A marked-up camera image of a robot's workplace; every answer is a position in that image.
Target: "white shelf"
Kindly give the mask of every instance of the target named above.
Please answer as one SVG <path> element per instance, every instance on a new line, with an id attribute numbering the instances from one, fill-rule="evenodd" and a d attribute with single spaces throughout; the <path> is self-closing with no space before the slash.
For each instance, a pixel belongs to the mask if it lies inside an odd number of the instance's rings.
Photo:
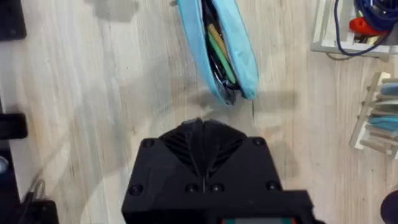
<path id="1" fill-rule="evenodd" d="M 314 35 L 311 50 L 319 52 L 340 53 L 336 44 L 336 28 L 333 10 L 335 0 L 319 0 L 318 11 L 315 16 Z M 372 45 L 354 43 L 354 33 L 349 29 L 350 20 L 356 18 L 354 1 L 340 0 L 339 25 L 341 46 L 347 52 L 359 52 Z M 380 45 L 364 55 L 372 57 L 385 57 L 398 54 L 398 45 Z"/>

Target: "mounting hole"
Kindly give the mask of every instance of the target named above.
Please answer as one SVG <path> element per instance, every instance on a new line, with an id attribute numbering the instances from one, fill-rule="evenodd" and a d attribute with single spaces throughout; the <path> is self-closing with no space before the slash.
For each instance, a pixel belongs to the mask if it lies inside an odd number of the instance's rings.
<path id="1" fill-rule="evenodd" d="M 139 196 L 143 190 L 144 187 L 141 184 L 133 185 L 129 188 L 129 194 L 132 196 Z"/>
<path id="2" fill-rule="evenodd" d="M 267 190 L 269 190 L 269 191 L 282 190 L 282 186 L 280 185 L 280 183 L 278 183 L 276 181 L 267 182 L 266 187 L 267 187 Z"/>
<path id="3" fill-rule="evenodd" d="M 7 172 L 9 162 L 3 156 L 0 156 L 0 174 Z"/>
<path id="4" fill-rule="evenodd" d="M 199 186 L 197 184 L 188 184 L 187 186 L 185 186 L 185 192 L 186 193 L 199 192 Z"/>
<path id="5" fill-rule="evenodd" d="M 155 141 L 153 139 L 144 139 L 142 141 L 142 145 L 146 148 L 152 147 L 155 144 Z"/>
<path id="6" fill-rule="evenodd" d="M 223 184 L 215 183 L 211 186 L 211 192 L 219 193 L 219 192 L 224 192 L 224 191 L 225 191 L 225 187 Z"/>
<path id="7" fill-rule="evenodd" d="M 255 138 L 253 139 L 253 143 L 257 146 L 263 146 L 266 144 L 266 141 L 263 138 Z"/>

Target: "cable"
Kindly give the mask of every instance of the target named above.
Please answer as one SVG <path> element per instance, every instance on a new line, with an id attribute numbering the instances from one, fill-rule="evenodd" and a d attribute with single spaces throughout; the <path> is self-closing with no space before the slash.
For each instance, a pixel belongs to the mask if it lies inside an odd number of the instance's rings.
<path id="1" fill-rule="evenodd" d="M 369 3 L 368 5 L 365 4 L 364 1 L 365 0 L 355 0 L 355 3 L 356 3 L 356 7 L 358 8 L 358 10 L 360 10 L 363 13 L 363 16 L 364 16 L 366 22 L 375 30 L 379 30 L 379 31 L 388 30 L 389 32 L 387 34 L 385 34 L 382 38 L 380 38 L 372 47 L 370 47 L 366 50 L 356 52 L 356 53 L 350 53 L 350 52 L 345 51 L 341 46 L 341 39 L 340 39 L 340 25 L 338 22 L 338 10 L 337 10 L 339 0 L 335 0 L 334 15 L 335 15 L 335 25 L 336 25 L 336 43 L 337 43 L 337 47 L 338 47 L 339 51 L 343 55 L 355 57 L 355 56 L 360 56 L 360 55 L 366 54 L 366 53 L 374 50 L 388 38 L 394 24 L 396 22 L 398 22 L 398 13 L 394 12 L 395 10 L 397 10 L 396 8 L 389 9 L 388 12 L 385 11 L 386 13 L 383 16 L 381 16 L 377 12 L 375 12 L 373 8 L 370 9 L 371 6 L 370 6 L 369 0 L 368 0 L 368 3 Z M 381 2 L 379 2 L 378 0 L 373 0 L 373 1 L 375 2 L 376 5 L 381 4 Z"/>
<path id="2" fill-rule="evenodd" d="M 33 186 L 33 189 L 29 191 L 24 199 L 24 202 L 17 209 L 17 218 L 16 222 L 14 222 L 14 218 L 12 218 L 8 224 L 22 224 L 25 220 L 26 213 L 29 209 L 29 206 L 34 200 L 39 200 L 44 197 L 45 193 L 45 183 L 43 180 L 37 181 L 37 183 Z"/>

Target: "wooden table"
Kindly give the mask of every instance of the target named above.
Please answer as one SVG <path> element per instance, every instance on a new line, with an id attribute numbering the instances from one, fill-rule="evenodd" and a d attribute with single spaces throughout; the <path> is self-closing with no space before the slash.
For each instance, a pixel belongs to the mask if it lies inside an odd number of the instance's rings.
<path id="1" fill-rule="evenodd" d="M 0 44 L 6 112 L 27 115 L 13 141 L 21 195 L 34 178 L 61 223 L 124 223 L 121 204 L 142 138 L 214 118 L 264 137 L 286 189 L 307 189 L 327 223 L 382 223 L 398 162 L 348 147 L 375 58 L 309 49 L 316 0 L 238 0 L 259 71 L 258 97 L 224 108 L 195 69 L 178 7 L 165 0 L 23 0 L 26 40 Z"/>

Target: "black cable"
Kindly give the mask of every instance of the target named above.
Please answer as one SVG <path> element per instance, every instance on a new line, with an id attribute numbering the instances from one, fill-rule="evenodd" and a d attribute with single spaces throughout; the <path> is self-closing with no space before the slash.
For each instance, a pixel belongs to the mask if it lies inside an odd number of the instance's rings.
<path id="1" fill-rule="evenodd" d="M 341 46 L 340 25 L 339 25 L 339 22 L 338 22 L 338 10 L 337 10 L 338 9 L 338 3 L 339 3 L 339 0 L 335 0 L 334 15 L 335 15 L 335 25 L 336 25 L 336 43 L 337 43 L 337 47 L 338 47 L 339 51 L 343 55 L 347 55 L 347 56 L 350 56 L 350 57 L 355 57 L 355 56 L 360 56 L 360 55 L 366 54 L 366 53 L 374 50 L 378 46 L 380 46 L 388 38 L 389 34 L 391 33 L 391 30 L 389 30 L 389 32 L 387 34 L 385 34 L 381 39 L 379 39 L 372 47 L 370 47 L 370 48 L 368 48 L 366 50 L 363 50 L 363 51 L 360 51 L 360 52 L 356 52 L 356 53 L 350 53 L 350 52 L 345 51 L 342 48 L 342 46 Z M 376 15 L 376 13 L 370 12 L 369 10 L 367 10 L 363 3 L 364 3 L 364 0 L 356 0 L 356 5 L 357 5 L 358 9 L 361 10 L 361 12 L 363 13 L 366 22 L 369 22 L 368 20 L 370 20 L 370 18 L 371 18 L 370 15 L 371 14 Z"/>
<path id="2" fill-rule="evenodd" d="M 22 224 L 29 209 L 29 206 L 34 200 L 34 197 L 35 195 L 33 192 L 28 192 L 25 196 L 24 202 L 19 206 L 19 208 L 16 210 L 16 213 L 6 223 Z"/>

